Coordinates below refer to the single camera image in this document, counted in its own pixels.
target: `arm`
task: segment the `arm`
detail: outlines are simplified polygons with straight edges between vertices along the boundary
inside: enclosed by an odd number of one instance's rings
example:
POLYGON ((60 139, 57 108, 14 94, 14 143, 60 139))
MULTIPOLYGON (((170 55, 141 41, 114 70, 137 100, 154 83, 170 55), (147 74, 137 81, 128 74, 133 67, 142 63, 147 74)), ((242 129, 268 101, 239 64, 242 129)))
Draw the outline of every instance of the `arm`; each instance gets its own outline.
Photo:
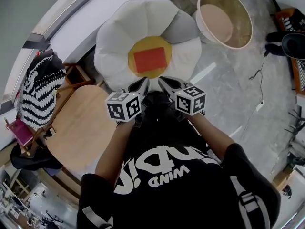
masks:
POLYGON ((120 174, 124 152, 133 125, 134 120, 118 125, 106 150, 97 163, 95 174, 108 181, 112 187, 115 186, 120 174))
POLYGON ((227 134, 213 126, 203 115, 198 113, 193 116, 188 115, 187 118, 205 139, 217 157, 223 160, 228 146, 235 142, 227 134))

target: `red square patch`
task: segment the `red square patch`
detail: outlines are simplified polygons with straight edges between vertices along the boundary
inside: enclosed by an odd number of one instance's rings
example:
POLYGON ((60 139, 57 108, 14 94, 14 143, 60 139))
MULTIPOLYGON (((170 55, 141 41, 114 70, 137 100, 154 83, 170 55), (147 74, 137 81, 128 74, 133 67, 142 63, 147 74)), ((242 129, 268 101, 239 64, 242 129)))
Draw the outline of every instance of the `red square patch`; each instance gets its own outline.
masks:
POLYGON ((167 67, 164 48, 135 52, 134 60, 138 73, 167 67))

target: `black and white cube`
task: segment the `black and white cube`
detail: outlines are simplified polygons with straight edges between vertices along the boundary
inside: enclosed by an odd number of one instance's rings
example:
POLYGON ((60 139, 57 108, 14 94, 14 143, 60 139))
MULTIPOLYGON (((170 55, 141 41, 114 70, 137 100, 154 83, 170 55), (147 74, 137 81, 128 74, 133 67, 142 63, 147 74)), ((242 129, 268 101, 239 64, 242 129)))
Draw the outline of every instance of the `black and white cube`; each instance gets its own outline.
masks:
POLYGON ((206 92, 198 86, 191 86, 175 92, 176 109, 194 115, 205 107, 206 92))
POLYGON ((138 93, 111 93, 105 100, 112 120, 128 122, 141 113, 138 93))

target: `power cord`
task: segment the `power cord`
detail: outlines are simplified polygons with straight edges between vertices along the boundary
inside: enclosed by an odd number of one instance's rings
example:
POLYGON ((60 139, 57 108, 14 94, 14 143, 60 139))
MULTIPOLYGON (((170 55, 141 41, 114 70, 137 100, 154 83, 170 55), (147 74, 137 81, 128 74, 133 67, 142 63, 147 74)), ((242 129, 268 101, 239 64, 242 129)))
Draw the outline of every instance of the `power cord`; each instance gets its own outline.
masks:
POLYGON ((266 51, 266 52, 264 53, 263 64, 262 64, 261 69, 258 70, 258 71, 254 74, 254 76, 251 76, 251 77, 249 78, 250 81, 253 80, 259 72, 260 72, 261 75, 262 75, 261 84, 260 84, 260 89, 261 89, 261 93, 262 93, 261 104, 263 104, 263 98, 264 98, 264 94, 263 94, 263 90, 262 90, 262 83, 263 83, 263 73, 262 73, 262 69, 263 69, 263 66, 264 66, 264 63, 265 63, 265 57, 267 57, 268 54, 269 54, 269 51, 266 51))

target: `marble floor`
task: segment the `marble floor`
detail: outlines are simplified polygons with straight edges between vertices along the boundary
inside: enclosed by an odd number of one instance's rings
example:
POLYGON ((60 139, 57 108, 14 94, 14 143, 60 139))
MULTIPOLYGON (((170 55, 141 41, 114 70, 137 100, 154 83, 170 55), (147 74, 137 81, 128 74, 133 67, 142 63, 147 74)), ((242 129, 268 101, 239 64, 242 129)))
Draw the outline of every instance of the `marble floor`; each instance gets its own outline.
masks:
POLYGON ((29 198, 30 210, 33 211, 39 218, 57 216, 62 223, 57 223, 60 229, 75 229, 77 209, 68 205, 62 200, 54 190, 50 190, 43 184, 39 184, 33 194, 29 198))
MULTIPOLYGON (((197 0, 171 1, 191 15, 197 9, 197 0)), ((271 0, 241 2, 253 22, 250 44, 242 50, 202 44, 193 76, 215 63, 216 67, 198 82, 207 92, 206 117, 241 144, 255 167, 271 181, 285 166, 291 134, 284 128, 294 121, 288 111, 295 108, 295 92, 287 59, 268 55, 263 67, 264 105, 256 111, 261 101, 261 75, 252 81, 249 77, 262 66, 266 34, 276 31, 269 15, 275 12, 275 7, 271 0)), ((93 55, 86 64, 93 65, 93 55)), ((86 172, 94 172, 97 160, 86 171, 74 174, 80 179, 86 172)))

